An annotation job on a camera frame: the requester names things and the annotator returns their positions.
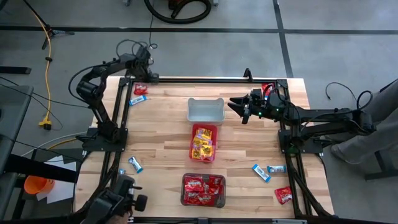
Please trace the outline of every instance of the wooden table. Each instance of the wooden table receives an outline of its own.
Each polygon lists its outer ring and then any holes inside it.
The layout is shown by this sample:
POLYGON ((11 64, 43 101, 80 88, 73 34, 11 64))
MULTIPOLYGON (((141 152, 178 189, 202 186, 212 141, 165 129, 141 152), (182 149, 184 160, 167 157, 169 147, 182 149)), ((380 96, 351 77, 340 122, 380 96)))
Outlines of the wooden table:
MULTIPOLYGON (((104 104, 111 115, 119 77, 109 77, 104 104)), ((288 79, 293 103, 309 108, 304 80, 288 79)), ((211 218, 293 218, 292 202, 279 204, 274 190, 289 186, 287 174, 274 174, 265 183, 251 167, 285 164, 277 140, 279 124, 251 117, 248 124, 226 104, 230 97, 244 96, 261 84, 161 83, 149 87, 148 100, 130 107, 127 119, 129 137, 120 168, 143 187, 139 194, 149 197, 142 217, 211 218), (187 121, 187 100, 223 98, 225 122, 218 129, 218 148, 212 164, 188 158, 192 125, 187 121), (144 170, 140 174, 127 160, 135 156, 144 170), (226 205, 223 208, 183 206, 180 203, 182 175, 187 172, 221 174, 226 178, 226 205)), ((84 162, 76 187, 75 209, 88 200, 100 179, 103 152, 93 152, 84 162)), ((325 171, 313 154, 302 156, 308 188, 325 210, 333 213, 325 171)), ((298 190, 304 212, 302 193, 298 190)))

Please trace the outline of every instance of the gray floor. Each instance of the gray floor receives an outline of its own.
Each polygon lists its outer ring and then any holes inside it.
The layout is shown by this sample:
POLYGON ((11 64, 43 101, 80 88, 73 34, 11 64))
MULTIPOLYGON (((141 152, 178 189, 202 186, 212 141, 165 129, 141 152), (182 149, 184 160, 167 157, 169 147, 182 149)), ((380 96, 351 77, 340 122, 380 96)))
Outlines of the gray floor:
MULTIPOLYGON (((141 0, 130 7, 115 0, 30 0, 40 15, 54 26, 149 27, 151 16, 141 0)), ((280 0, 285 29, 398 29, 395 0, 280 0)), ((156 9, 169 14, 165 1, 156 9)), ((191 3, 182 16, 203 9, 191 3)), ((0 11, 0 24, 37 26, 22 1, 10 1, 0 11)), ((196 24, 174 26, 154 20, 153 27, 275 29, 272 0, 220 0, 219 8, 196 24)), ((44 83, 46 50, 41 50, 42 32, 0 31, 0 64, 32 68, 29 76, 4 75, 20 85, 33 85, 46 95, 44 83)), ((115 56, 122 39, 147 41, 148 33, 77 32, 55 39, 50 87, 55 100, 80 104, 68 94, 70 77, 81 68, 115 56)), ((353 107, 354 99, 339 86, 330 87, 332 100, 324 94, 329 82, 341 82, 358 95, 377 91, 398 76, 398 35, 286 35, 294 77, 304 78, 312 108, 353 107)), ((154 72, 178 76, 240 77, 246 67, 257 77, 286 77, 278 34, 153 33, 159 45, 151 51, 154 72)), ((122 45, 120 51, 128 50, 122 45)), ((38 145, 65 134, 84 131, 91 111, 53 104, 53 113, 64 123, 61 131, 37 127, 45 110, 32 102, 18 140, 38 145)), ((54 128, 59 124, 53 119, 54 128)), ((29 148, 17 145, 15 154, 29 148)), ((343 164, 325 152, 328 183, 335 213, 345 218, 396 223, 398 178, 365 182, 365 172, 377 171, 370 158, 360 166, 343 164)), ((60 213, 68 206, 60 205, 60 213)))

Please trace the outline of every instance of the clear plastic container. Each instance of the clear plastic container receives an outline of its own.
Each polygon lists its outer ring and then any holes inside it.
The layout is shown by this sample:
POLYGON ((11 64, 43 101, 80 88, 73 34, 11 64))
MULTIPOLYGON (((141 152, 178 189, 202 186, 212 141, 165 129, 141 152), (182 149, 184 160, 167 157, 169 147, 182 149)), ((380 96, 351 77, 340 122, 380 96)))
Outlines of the clear plastic container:
POLYGON ((193 161, 202 161, 202 162, 213 162, 216 159, 216 148, 217 148, 217 127, 209 124, 194 124, 192 127, 192 136, 191 136, 191 145, 189 149, 189 158, 193 161), (213 155, 211 157, 205 159, 194 159, 192 158, 192 144, 193 138, 197 133, 197 129, 205 128, 211 131, 211 141, 213 143, 213 155))
POLYGON ((193 205, 193 206, 205 206, 205 207, 216 207, 216 208, 222 208, 225 205, 225 190, 226 190, 226 185, 225 185, 225 177, 222 175, 216 175, 216 174, 192 174, 192 173, 187 173, 184 174, 182 177, 182 184, 181 184, 181 204, 185 206, 193 205), (220 180, 220 184, 218 184, 218 190, 216 191, 211 191, 208 190, 206 191, 206 187, 203 188, 202 192, 192 192, 192 191, 186 191, 185 189, 185 183, 186 181, 189 181, 189 179, 192 179, 198 177, 201 179, 202 184, 206 184, 210 186, 210 188, 215 189, 214 186, 214 180, 218 179, 220 180))

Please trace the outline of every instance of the yellow extension cord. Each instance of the yellow extension cord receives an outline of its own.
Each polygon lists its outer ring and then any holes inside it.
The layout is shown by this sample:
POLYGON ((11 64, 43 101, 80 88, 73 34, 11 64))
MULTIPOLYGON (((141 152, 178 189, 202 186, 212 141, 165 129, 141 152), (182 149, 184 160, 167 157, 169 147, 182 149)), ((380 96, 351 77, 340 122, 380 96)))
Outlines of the yellow extension cord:
MULTIPOLYGON (((45 30, 45 27, 42 23, 42 21, 40 21, 40 19, 33 13, 33 15, 36 17, 37 21, 40 23, 40 25, 43 28, 44 34, 47 38, 47 42, 49 43, 49 58, 51 58, 51 40, 49 37, 49 34, 47 33, 47 31, 45 30)), ((45 124, 49 124, 51 125, 52 122, 49 119, 49 115, 50 115, 50 110, 51 110, 51 93, 50 93, 50 87, 49 87, 49 81, 48 81, 48 75, 49 75, 49 67, 50 67, 50 61, 47 61, 47 66, 45 68, 45 85, 47 87, 47 93, 49 94, 49 103, 48 103, 48 110, 47 110, 47 114, 45 115, 43 121, 39 122, 39 126, 44 126, 45 124)))
POLYGON ((62 144, 65 144, 65 143, 68 143, 68 142, 71 142, 71 141, 74 141, 74 140, 76 140, 76 138, 68 139, 68 140, 65 140, 65 141, 62 141, 62 142, 58 142, 58 143, 48 147, 47 150, 53 149, 53 148, 55 148, 55 147, 57 147, 59 145, 62 145, 62 144))

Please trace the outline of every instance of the red basket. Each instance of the red basket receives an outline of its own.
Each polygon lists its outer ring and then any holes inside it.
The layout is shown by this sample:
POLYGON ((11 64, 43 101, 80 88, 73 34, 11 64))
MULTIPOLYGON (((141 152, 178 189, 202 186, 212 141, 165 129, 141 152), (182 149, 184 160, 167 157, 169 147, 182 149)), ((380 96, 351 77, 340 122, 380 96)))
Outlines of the red basket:
POLYGON ((194 124, 192 127, 192 136, 191 136, 191 145, 189 149, 189 158, 193 161, 202 161, 202 162, 213 162, 214 159, 216 159, 216 148, 217 148, 217 127, 214 125, 210 124, 194 124), (205 128, 211 131, 211 140, 213 142, 213 156, 206 158, 206 159, 192 159, 192 144, 193 144, 193 138, 195 137, 197 133, 197 129, 199 128, 205 128))

